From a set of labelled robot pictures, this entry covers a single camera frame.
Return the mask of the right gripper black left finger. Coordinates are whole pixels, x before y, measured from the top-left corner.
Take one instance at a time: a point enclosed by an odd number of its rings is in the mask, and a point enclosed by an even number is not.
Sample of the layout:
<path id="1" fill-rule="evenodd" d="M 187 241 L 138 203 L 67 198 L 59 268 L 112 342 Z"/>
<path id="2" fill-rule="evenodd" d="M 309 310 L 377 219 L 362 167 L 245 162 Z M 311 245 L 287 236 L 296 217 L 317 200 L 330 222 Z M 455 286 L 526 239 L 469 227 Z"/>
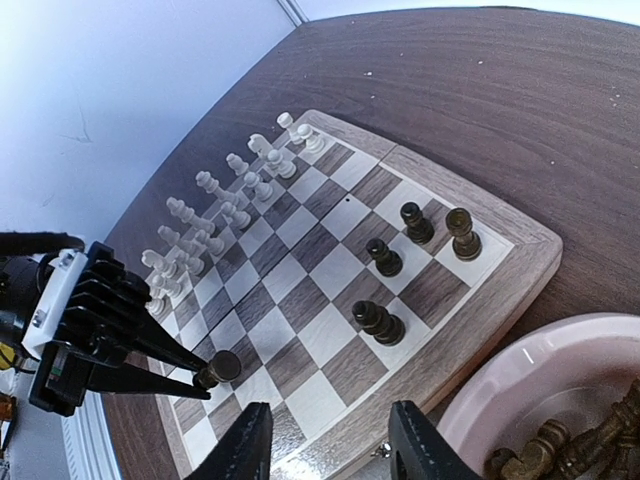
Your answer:
<path id="1" fill-rule="evenodd" d="M 269 479 L 272 437 L 270 405 L 251 402 L 187 479 Z"/>

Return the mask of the dark chess piece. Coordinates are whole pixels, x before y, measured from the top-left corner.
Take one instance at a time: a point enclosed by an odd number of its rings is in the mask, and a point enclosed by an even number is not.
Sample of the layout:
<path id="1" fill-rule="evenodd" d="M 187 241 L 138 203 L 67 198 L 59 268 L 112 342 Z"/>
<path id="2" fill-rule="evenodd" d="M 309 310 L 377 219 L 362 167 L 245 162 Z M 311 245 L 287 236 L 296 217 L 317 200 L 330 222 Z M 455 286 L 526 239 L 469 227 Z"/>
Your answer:
<path id="1" fill-rule="evenodd" d="M 473 229 L 473 221 L 468 210 L 457 207 L 448 212 L 446 228 L 452 236 L 452 249 L 461 261 L 473 261 L 482 251 L 478 233 Z"/>
<path id="2" fill-rule="evenodd" d="M 193 377 L 193 384 L 209 390 L 222 383 L 229 383 L 239 377 L 242 365 L 239 357 L 228 350 L 217 352 L 207 365 Z"/>
<path id="3" fill-rule="evenodd" d="M 369 300 L 359 300 L 351 311 L 356 323 L 377 343 L 391 347 L 403 340 L 404 322 L 385 307 Z"/>
<path id="4" fill-rule="evenodd" d="M 372 238 L 366 244 L 366 250 L 375 263 L 377 271 L 384 277 L 394 277 L 403 268 L 399 254 L 392 250 L 381 238 Z"/>

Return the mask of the dark pawn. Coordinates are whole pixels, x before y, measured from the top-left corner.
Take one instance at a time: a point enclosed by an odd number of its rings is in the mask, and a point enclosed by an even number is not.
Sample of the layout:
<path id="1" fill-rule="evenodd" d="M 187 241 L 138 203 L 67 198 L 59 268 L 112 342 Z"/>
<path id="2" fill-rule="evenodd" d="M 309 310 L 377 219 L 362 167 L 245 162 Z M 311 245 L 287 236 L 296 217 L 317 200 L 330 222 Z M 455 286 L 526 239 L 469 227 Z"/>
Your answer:
<path id="1" fill-rule="evenodd" d="M 413 243 L 424 245 L 433 239 L 435 234 L 434 227 L 425 218 L 417 203 L 404 203 L 400 209 L 400 215 L 406 225 L 407 236 Z"/>

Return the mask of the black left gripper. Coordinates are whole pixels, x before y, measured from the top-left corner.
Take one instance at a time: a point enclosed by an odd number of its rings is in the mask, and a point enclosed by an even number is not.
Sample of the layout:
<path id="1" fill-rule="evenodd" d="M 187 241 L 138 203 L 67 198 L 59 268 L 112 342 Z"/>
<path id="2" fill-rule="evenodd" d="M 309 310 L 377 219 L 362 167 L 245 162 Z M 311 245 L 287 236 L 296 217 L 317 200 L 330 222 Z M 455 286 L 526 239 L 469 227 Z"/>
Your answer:
<path id="1" fill-rule="evenodd" d="M 154 318 L 125 321 L 127 359 L 146 356 L 192 372 L 207 362 L 175 340 Z M 67 345 L 49 342 L 29 392 L 37 408 L 70 417 L 83 404 L 87 391 L 111 394 L 158 394 L 209 400 L 208 391 L 126 362 L 116 366 L 96 363 L 73 353 Z"/>

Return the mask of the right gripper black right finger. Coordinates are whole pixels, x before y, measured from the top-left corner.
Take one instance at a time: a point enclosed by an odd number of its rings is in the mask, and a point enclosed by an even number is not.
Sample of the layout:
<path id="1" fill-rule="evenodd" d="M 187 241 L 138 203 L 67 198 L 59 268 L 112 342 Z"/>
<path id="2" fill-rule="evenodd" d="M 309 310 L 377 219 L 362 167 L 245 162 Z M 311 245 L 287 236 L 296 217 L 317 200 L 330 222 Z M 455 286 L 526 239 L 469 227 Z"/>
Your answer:
<path id="1" fill-rule="evenodd" d="M 413 401 L 392 404 L 388 423 L 390 475 L 396 479 L 481 479 Z"/>

